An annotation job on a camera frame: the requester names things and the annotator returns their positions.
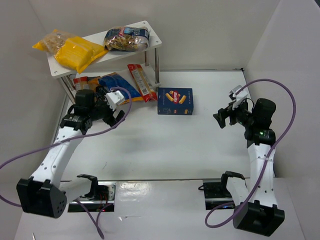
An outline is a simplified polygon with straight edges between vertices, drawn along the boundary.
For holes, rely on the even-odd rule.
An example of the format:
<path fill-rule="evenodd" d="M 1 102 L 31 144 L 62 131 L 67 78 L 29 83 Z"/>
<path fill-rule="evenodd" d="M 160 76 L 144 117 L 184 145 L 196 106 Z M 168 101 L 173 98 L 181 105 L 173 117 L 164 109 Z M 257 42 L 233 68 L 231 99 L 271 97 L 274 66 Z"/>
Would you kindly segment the blue and orange pasta bag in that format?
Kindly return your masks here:
<path fill-rule="evenodd" d="M 126 89 L 130 93 L 131 100 L 133 102 L 144 101 L 141 94 L 127 80 L 125 80 L 122 76 L 120 76 L 116 72 L 100 77 L 97 80 L 97 82 L 100 86 L 103 86 L 108 90 L 116 87 L 121 87 Z"/>

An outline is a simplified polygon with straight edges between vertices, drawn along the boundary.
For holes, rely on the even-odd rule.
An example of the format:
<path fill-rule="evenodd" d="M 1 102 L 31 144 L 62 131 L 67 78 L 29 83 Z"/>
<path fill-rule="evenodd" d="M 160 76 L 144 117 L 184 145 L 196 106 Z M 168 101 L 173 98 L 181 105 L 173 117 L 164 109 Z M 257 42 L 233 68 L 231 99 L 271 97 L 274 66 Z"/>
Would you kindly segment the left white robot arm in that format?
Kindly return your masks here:
<path fill-rule="evenodd" d="M 22 178 L 16 185 L 25 213 L 57 219 L 68 202 L 79 197 L 93 199 L 101 192 L 98 179 L 93 175 L 77 175 L 64 186 L 61 186 L 62 176 L 83 138 L 90 137 L 88 130 L 94 121 L 103 120 L 114 129 L 125 119 L 123 110 L 114 116 L 117 106 L 124 101 L 120 87 L 100 92 L 84 89 L 76 93 L 75 103 L 62 118 L 54 144 L 44 160 L 28 179 Z"/>

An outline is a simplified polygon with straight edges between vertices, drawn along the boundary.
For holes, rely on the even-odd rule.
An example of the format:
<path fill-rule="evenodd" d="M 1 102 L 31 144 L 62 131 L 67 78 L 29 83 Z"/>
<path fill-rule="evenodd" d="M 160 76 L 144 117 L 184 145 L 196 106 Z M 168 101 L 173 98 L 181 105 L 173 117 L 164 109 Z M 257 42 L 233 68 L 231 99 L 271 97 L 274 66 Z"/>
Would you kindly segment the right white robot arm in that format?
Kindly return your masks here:
<path fill-rule="evenodd" d="M 250 162 L 250 185 L 240 173 L 226 171 L 221 185 L 230 193 L 235 205 L 232 224 L 234 228 L 269 237 L 284 222 L 285 212 L 278 208 L 274 191 L 273 158 L 271 149 L 276 134 L 270 128 L 276 104 L 260 98 L 252 110 L 246 98 L 233 100 L 213 117 L 219 126 L 239 123 L 245 128 L 244 138 Z"/>

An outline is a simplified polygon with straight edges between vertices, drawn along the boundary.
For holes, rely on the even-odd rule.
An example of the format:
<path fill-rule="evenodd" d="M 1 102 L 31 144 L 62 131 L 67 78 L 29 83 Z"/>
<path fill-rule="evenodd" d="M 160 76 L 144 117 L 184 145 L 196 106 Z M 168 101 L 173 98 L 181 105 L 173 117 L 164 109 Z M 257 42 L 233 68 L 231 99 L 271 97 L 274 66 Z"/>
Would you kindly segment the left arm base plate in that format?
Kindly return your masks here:
<path fill-rule="evenodd" d="M 94 197 L 79 197 L 78 201 L 82 203 L 90 213 L 114 212 L 116 198 L 115 181 L 99 181 L 98 185 L 102 188 Z"/>

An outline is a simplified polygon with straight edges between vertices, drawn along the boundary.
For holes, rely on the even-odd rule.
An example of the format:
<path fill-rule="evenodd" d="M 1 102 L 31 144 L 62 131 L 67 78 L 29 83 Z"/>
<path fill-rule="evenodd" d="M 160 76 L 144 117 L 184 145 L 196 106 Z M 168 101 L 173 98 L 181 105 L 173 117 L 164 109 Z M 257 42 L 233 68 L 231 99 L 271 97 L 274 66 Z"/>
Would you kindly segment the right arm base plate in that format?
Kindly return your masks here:
<path fill-rule="evenodd" d="M 219 179 L 203 181 L 202 185 L 198 187 L 199 191 L 204 194 L 205 209 L 212 210 L 213 208 L 228 203 L 222 206 L 219 210 L 234 209 L 235 204 L 231 194 L 224 190 Z"/>

